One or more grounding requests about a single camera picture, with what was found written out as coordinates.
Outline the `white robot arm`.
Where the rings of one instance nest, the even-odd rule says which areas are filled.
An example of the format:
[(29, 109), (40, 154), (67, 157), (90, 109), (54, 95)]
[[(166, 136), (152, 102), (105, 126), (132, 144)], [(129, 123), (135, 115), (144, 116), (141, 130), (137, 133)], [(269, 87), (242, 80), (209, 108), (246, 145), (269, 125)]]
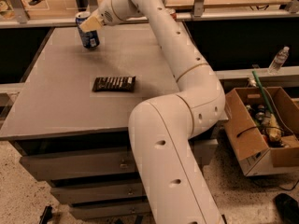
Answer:
[(211, 66), (171, 17), (165, 0), (104, 0), (82, 29), (148, 19), (178, 85), (132, 111), (128, 131), (156, 224), (224, 224), (189, 145), (224, 113), (225, 94)]

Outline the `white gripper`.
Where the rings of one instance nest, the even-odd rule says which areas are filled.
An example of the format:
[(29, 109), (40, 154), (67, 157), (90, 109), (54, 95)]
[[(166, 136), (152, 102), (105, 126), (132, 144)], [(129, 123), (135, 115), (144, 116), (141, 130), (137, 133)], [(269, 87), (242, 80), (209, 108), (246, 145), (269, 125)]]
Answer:
[(92, 15), (84, 21), (79, 28), (88, 33), (91, 31), (99, 30), (104, 25), (113, 25), (115, 21), (114, 12), (112, 9), (112, 0), (103, 0)]

